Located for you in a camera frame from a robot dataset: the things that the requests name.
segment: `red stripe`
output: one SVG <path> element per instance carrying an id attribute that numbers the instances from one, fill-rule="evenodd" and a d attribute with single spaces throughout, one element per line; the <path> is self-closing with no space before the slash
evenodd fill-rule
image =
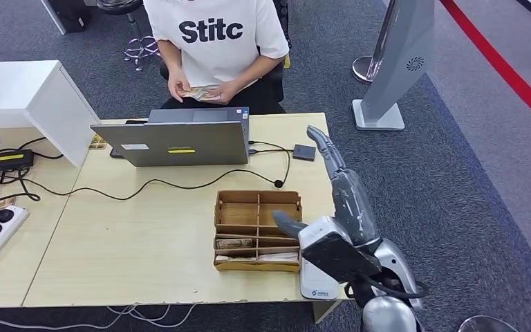
<path id="1" fill-rule="evenodd" d="M 475 47 L 483 54 L 485 59 L 501 75 L 514 92 L 531 108 L 531 87 L 518 73 L 504 60 L 487 39 L 477 30 L 471 21 L 463 14 L 453 0 L 440 0 L 442 5 L 457 22 L 461 30 L 469 37 Z"/>

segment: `black cable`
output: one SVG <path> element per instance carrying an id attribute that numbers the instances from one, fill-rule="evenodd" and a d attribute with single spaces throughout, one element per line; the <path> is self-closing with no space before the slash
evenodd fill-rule
<path id="1" fill-rule="evenodd" d="M 43 140 L 43 139 L 45 139 L 45 138 L 38 138 L 38 139 L 35 139 L 35 140 L 31 140 L 30 142 L 27 142 L 27 143 L 23 144 L 22 146 L 20 146 L 19 149 L 23 149 L 24 147 L 27 147 L 28 145 L 30 145 L 30 144 L 32 144 L 34 142 L 39 142 L 40 140 Z M 286 174 L 284 176 L 284 180 L 283 181 L 270 180 L 269 178 L 266 178 L 265 176 L 263 176 L 263 175 L 261 175 L 259 173 L 250 171 L 248 169 L 232 169 L 232 170 L 230 170 L 228 172 L 225 172 L 225 173 L 221 174 L 219 177 L 215 178 L 213 181 L 210 181 L 208 183 L 204 183 L 202 185 L 195 185 L 195 186 L 176 185 L 174 183 L 170 183 L 170 182 L 167 182 L 167 181 L 164 181 L 164 180 L 153 178 L 153 179 L 147 181 L 146 183 L 144 183 L 139 188 L 139 190 L 137 190 L 133 194 L 131 194 L 131 195 L 127 196 L 127 197 L 116 197 L 116 196 L 112 196 L 112 195 L 106 194 L 106 193 L 104 193 L 104 192 L 102 192 L 100 190 L 97 190 L 97 189 L 94 189 L 94 188 L 90 188 L 90 187 L 82 187 L 82 188 L 78 188 L 78 189 L 72 190 L 71 192 L 64 192 L 64 193 L 55 192 L 55 191 L 53 191 L 51 189 L 48 189 L 47 187 L 45 187 L 44 185 L 42 185 L 42 184 L 40 184 L 40 183 L 38 183 L 36 181 L 33 181 L 33 180 L 25 178 L 25 176 L 30 171 L 30 169 L 28 167 L 25 167 L 23 169 L 17 170 L 17 176 L 8 176 L 8 175 L 6 175 L 6 172 L 1 172 L 0 173 L 0 185 L 10 184 L 10 183 L 13 183 L 15 181 L 19 181 L 20 184 L 21 184 L 21 187 L 23 188 L 23 191 L 24 191 L 23 193 L 20 193 L 20 194 L 13 194 L 13 195 L 8 195 L 8 196 L 5 196 L 5 197 L 1 197 L 0 201 L 2 201 L 4 199 L 13 198 L 13 197 L 19 197 L 19 196 L 27 196 L 27 197 L 29 197 L 29 199 L 31 199 L 33 201 L 40 201 L 41 197 L 39 195 L 29 192 L 29 190 L 28 190 L 28 188 L 26 186 L 26 182 L 32 183 L 32 184 L 42 188 L 43 190 L 46 190 L 50 194 L 54 194 L 56 196 L 68 196 L 68 195 L 74 194 L 74 193 L 82 191 L 82 190 L 89 190 L 89 191 L 101 194 L 102 196 L 108 197 L 110 199 L 115 199 L 115 200 L 118 200 L 118 201 L 126 201 L 126 200 L 129 200 L 129 199 L 132 199 L 133 197 L 135 197 L 136 195 L 141 193 L 141 191 L 143 191 L 143 189 L 150 183 L 159 182 L 159 183 L 163 183 L 165 185 L 169 185 L 171 187 L 175 187 L 175 188 L 178 188 L 178 189 L 195 190 L 195 189 L 200 189 L 200 188 L 204 188 L 204 187 L 208 187 L 210 185 L 213 185 L 217 181 L 221 180 L 223 177 L 227 176 L 228 174 L 234 173 L 234 172 L 243 172 L 243 173 L 253 174 L 255 176 L 258 176 L 259 178 L 262 178 L 263 180 L 265 180 L 265 181 L 267 181 L 269 183 L 272 183 L 276 187 L 282 187 L 283 184 L 288 179 L 288 173 L 290 172 L 290 151 L 291 150 L 284 149 L 283 147 L 281 147 L 279 145 L 268 143 L 268 142 L 250 141 L 250 144 L 265 144 L 265 145 L 271 145 L 273 147 L 279 148 L 279 150 L 259 150 L 260 152 L 267 152 L 267 151 L 285 151 L 286 152 L 286 154 L 288 155 L 288 167 L 286 168 Z M 49 159 L 57 159 L 57 158 L 59 158 L 59 157 L 47 157 L 47 156 L 43 156 L 43 157 L 44 158 L 49 158 Z"/>
<path id="2" fill-rule="evenodd" d="M 278 188 L 283 187 L 283 185 L 286 184 L 286 180 L 288 180 L 288 174 L 290 173 L 290 163 L 291 163 L 291 160 L 292 160 L 292 158 L 290 157 L 290 150 L 284 149 L 283 147 L 281 147 L 281 146 L 279 146 L 277 144 L 264 142 L 264 141 L 261 141 L 261 140 L 250 140 L 249 144 L 250 145 L 253 145 L 253 144 L 270 145 L 271 147 L 277 147 L 278 149 L 286 152 L 286 154 L 288 155 L 288 167 L 286 168 L 286 175 L 284 175 L 284 179 L 282 180 L 281 185 L 280 186 L 276 185 L 276 187 L 278 187 Z"/>
<path id="3" fill-rule="evenodd" d="M 253 172 L 253 171 L 250 171 L 248 169 L 231 169 L 230 171 L 228 172 L 225 172 L 223 174 L 221 174 L 218 178 L 215 178 L 213 181 L 211 182 L 208 182 L 208 183 L 204 183 L 202 185 L 195 185 L 195 186 L 191 186 L 191 187 L 186 187 L 186 186 L 183 186 L 183 185 L 176 185 L 176 184 L 173 184 L 173 183 L 170 183 L 170 182 L 167 182 L 167 181 L 164 181 L 164 180 L 160 180 L 158 178 L 153 178 L 149 181 L 147 181 L 146 183 L 144 183 L 140 188 L 139 190 L 137 190 L 136 192 L 134 192 L 133 194 L 127 196 L 127 197 L 116 197 L 116 196 L 112 196 L 112 195 L 109 195 L 109 194 L 106 194 L 100 190 L 97 190 L 97 189 L 94 189 L 94 188 L 90 188 L 90 187 L 82 187 L 82 188 L 78 188 L 78 189 L 74 189 L 73 191 L 71 192 L 55 192 L 51 189 L 48 189 L 47 187 L 45 187 L 44 185 L 38 183 L 38 182 L 35 182 L 34 180 L 30 180 L 30 179 L 27 179 L 27 178 L 19 178 L 19 177 L 12 177 L 12 176 L 6 176 L 6 178 L 15 178 L 15 179 L 19 179 L 20 182 L 22 183 L 22 186 L 24 187 L 24 190 L 27 190 L 25 188 L 25 185 L 23 184 L 24 182 L 29 182 L 29 183 L 33 183 L 34 185 L 42 188 L 43 190 L 46 190 L 47 192 L 49 192 L 50 194 L 54 194 L 56 196 L 68 196 L 68 195 L 71 195 L 71 194 L 74 194 L 76 192 L 79 192 L 79 191 L 82 191 L 82 190 L 89 190 L 89 191 L 92 191 L 92 192 L 96 192 L 98 194 L 101 194 L 102 196 L 105 196 L 105 197 L 108 197 L 110 199 L 115 199 L 117 201 L 127 201 L 129 199 L 132 199 L 133 197 L 135 197 L 137 194 L 141 193 L 141 191 L 143 191 L 143 189 L 150 183 L 153 183 L 153 182 L 159 182 L 159 183 L 163 183 L 165 185 L 169 185 L 171 187 L 175 187 L 175 188 L 178 188 L 178 189 L 184 189 L 184 190 L 195 190 L 195 189 L 200 189 L 200 188 L 204 188 L 204 187 L 208 187 L 210 185 L 213 185 L 215 184 L 215 182 L 221 180 L 223 177 L 227 176 L 228 174 L 231 174 L 231 173 L 234 173 L 234 172 L 243 172 L 243 173 L 250 173 L 250 174 L 253 174 L 255 176 L 258 176 L 260 178 L 262 178 L 263 180 L 266 180 L 267 182 L 269 183 L 274 183 L 274 181 L 270 180 L 269 178 L 266 178 L 265 176 L 259 174 L 259 173 L 256 173 L 256 172 Z"/>
<path id="4" fill-rule="evenodd" d="M 6 199 L 12 199 L 14 197 L 21 197 L 21 196 L 28 196 L 30 197 L 32 200 L 38 202 L 41 200 L 41 197 L 39 197 L 38 195 L 36 194 L 31 194 L 31 193 L 27 193 L 27 192 L 22 192 L 20 194 L 13 194 L 13 195 L 7 195 L 7 196 L 3 196 L 3 197 L 0 197 L 0 201 L 4 201 Z"/>
<path id="5" fill-rule="evenodd" d="M 24 147 L 27 147 L 27 146 L 30 145 L 30 144 L 33 144 L 33 143 L 39 142 L 40 140 L 45 140 L 45 139 L 46 139 L 45 137 L 40 137 L 40 138 L 36 138 L 36 139 L 34 139 L 34 140 L 30 140 L 29 142 L 22 144 L 22 145 L 18 148 L 18 150 L 23 150 Z"/>
<path id="6" fill-rule="evenodd" d="M 33 144 L 33 143 L 39 142 L 40 140 L 45 140 L 45 139 L 46 139 L 45 137 L 40 137 L 40 138 L 36 138 L 34 140 L 30 140 L 29 142 L 27 142 L 27 143 L 23 144 L 22 146 L 20 146 L 18 148 L 18 150 L 23 150 L 24 147 L 27 147 L 30 144 Z M 60 159 L 60 158 L 64 157 L 63 154 L 60 154 L 58 156 L 53 156 L 53 157 L 52 156 L 45 156 L 45 155 L 37 153 L 35 151 L 33 152 L 33 154 L 36 155 L 36 156 L 40 156 L 42 158 L 46 158 L 46 159 Z"/>
<path id="7" fill-rule="evenodd" d="M 286 150 L 286 149 L 266 149 L 266 150 L 250 149 L 249 150 L 249 152 L 250 152 L 249 154 L 258 154 L 260 152 L 283 152 L 283 151 L 294 152 L 294 150 Z"/>
<path id="8" fill-rule="evenodd" d="M 423 282 L 419 282 L 418 280 L 416 281 L 416 284 L 420 286 L 421 291 L 418 293 L 406 293 L 406 292 L 400 292 L 392 288 L 388 288 L 367 276 L 363 276 L 362 279 L 365 284 L 369 284 L 373 287 L 376 287 L 377 289 L 386 293 L 387 295 L 392 296 L 392 297 L 397 297 L 398 299 L 420 299 L 422 297 L 426 297 L 429 294 L 428 286 Z M 345 294 L 349 298 L 353 297 L 353 295 L 349 292 L 349 289 L 352 288 L 351 284 L 352 283 L 349 282 L 347 283 L 347 285 L 345 285 Z"/>

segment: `laptop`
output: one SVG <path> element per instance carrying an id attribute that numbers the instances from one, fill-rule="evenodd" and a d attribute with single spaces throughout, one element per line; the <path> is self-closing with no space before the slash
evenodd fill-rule
<path id="1" fill-rule="evenodd" d="M 242 165 L 249 160 L 249 109 L 158 109 L 144 124 L 94 124 L 137 167 Z"/>

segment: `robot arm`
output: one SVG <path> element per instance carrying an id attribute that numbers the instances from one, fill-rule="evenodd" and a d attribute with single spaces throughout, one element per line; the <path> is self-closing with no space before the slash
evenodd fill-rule
<path id="1" fill-rule="evenodd" d="M 335 216 L 321 216 L 310 225 L 293 221 L 284 212 L 272 217 L 299 240 L 302 256 L 336 279 L 346 282 L 346 294 L 363 308 L 362 331 L 421 331 L 413 310 L 421 297 L 398 247 L 383 239 L 359 176 L 346 168 L 338 149 L 320 129 L 308 126 L 333 188 Z"/>

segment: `wooden organizer box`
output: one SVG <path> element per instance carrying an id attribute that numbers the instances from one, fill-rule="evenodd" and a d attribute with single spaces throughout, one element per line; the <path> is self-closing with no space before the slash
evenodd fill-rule
<path id="1" fill-rule="evenodd" d="M 297 192 L 221 190 L 214 209 L 216 234 L 213 242 L 217 270 L 290 271 L 300 269 L 299 242 L 282 233 L 272 211 L 284 211 L 302 222 Z M 217 239 L 251 239 L 251 248 L 217 249 Z M 259 255 L 295 252 L 296 261 L 258 261 Z M 218 255 L 255 258 L 254 261 L 217 261 Z"/>

